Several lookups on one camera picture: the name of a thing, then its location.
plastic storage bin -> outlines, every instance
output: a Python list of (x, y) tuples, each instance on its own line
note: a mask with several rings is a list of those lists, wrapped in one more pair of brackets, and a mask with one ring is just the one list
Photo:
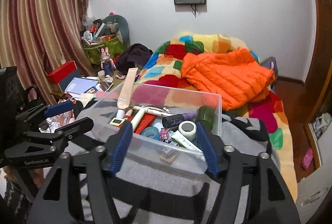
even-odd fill
[[(91, 132), (95, 139), (106, 142), (110, 135), (118, 132), (119, 128), (110, 125), (109, 122), (116, 116), (117, 99), (122, 85), (115, 87), (91, 108), (83, 110), (79, 114), (78, 119), (88, 116), (94, 121), (94, 127)], [(221, 136), (221, 96), (218, 94), (148, 84), (135, 84), (131, 105), (167, 107), (172, 113), (196, 113), (201, 106), (212, 106), (215, 109), (212, 133)], [(161, 122), (161, 119), (162, 117), (156, 117), (150, 125)], [(172, 150), (170, 158), (165, 159), (163, 149), (168, 152)], [(202, 152), (169, 145), (135, 133), (133, 133), (126, 157), (130, 156), (151, 161), (151, 164), (154, 165), (165, 165), (198, 174), (203, 174), (207, 168)]]

colorful blanket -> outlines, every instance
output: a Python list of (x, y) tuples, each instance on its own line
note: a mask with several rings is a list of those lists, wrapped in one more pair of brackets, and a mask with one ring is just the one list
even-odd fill
[[(150, 57), (140, 73), (138, 83), (196, 91), (195, 87), (191, 86), (185, 79), (181, 78), (182, 60), (186, 53), (226, 53), (233, 51), (238, 47), (248, 49), (247, 45), (240, 39), (220, 34), (194, 34), (173, 39), (161, 45)], [(258, 57), (255, 53), (251, 53), (258, 61)], [(170, 96), (167, 94), (167, 91), (165, 91), (164, 96), (158, 97), (167, 98), (168, 103), (170, 100), (173, 101), (175, 106), (177, 103), (184, 101), (176, 95)], [(281, 175), (283, 176), (294, 201), (296, 201), (298, 188), (293, 162), (293, 142), (280, 98), (273, 91), (270, 91), (264, 100), (247, 103), (237, 110), (226, 112), (226, 114), (232, 117), (250, 117), (264, 121), (271, 143), (278, 152)]]

curtain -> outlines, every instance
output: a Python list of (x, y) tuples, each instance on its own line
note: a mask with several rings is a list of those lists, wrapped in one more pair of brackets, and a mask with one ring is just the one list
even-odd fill
[(88, 0), (1, 0), (0, 63), (17, 66), (24, 88), (37, 84), (55, 104), (46, 74), (75, 61), (81, 74), (95, 75), (82, 45), (82, 15)]

white tape roll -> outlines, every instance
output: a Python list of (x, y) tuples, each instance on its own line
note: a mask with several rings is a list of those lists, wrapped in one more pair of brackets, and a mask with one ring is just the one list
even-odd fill
[(192, 121), (183, 121), (179, 125), (179, 132), (188, 140), (192, 141), (196, 136), (197, 127)]

orange puffer jacket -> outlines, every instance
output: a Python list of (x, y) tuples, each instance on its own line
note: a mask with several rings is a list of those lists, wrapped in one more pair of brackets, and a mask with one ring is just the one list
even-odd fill
[(226, 111), (264, 99), (275, 79), (273, 71), (260, 66), (244, 48), (229, 53), (187, 53), (181, 76), (199, 91), (220, 94)]

